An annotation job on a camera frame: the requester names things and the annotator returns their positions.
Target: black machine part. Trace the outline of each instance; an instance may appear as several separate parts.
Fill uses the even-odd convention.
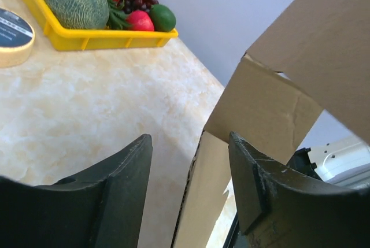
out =
[[[370,189],[299,173],[232,132],[229,142],[240,232],[249,247],[368,247]]]
[[[0,247],[137,248],[150,135],[52,186],[0,177]]]
[[[310,151],[311,148],[302,148],[297,150],[287,163],[287,166],[306,176],[313,177],[314,179],[317,180],[321,180],[321,178],[315,172],[315,169],[317,168],[316,163],[312,163],[310,161],[308,155]],[[247,247],[248,247],[247,239],[240,232],[238,214],[236,214],[231,224],[229,233],[226,237],[223,248],[247,248]]]

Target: melon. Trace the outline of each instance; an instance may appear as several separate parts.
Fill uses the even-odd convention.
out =
[[[104,29],[109,18],[107,0],[45,0],[60,24],[68,29]]]

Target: avocado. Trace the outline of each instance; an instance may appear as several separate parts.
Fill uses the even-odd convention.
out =
[[[176,26],[174,13],[165,5],[153,5],[150,9],[149,16],[156,31],[170,32]]]

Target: marble countertop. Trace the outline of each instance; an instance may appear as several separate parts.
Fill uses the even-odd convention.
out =
[[[139,247],[169,247],[188,168],[222,85],[180,39],[155,49],[59,53],[21,0],[0,0],[0,7],[36,32],[29,60],[0,69],[0,174],[53,184],[151,134]]]

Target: cardboard box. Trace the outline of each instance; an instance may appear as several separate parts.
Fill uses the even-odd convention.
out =
[[[231,131],[286,164],[325,108],[370,143],[369,4],[295,0],[247,50],[199,141],[173,248],[208,243],[228,196]]]

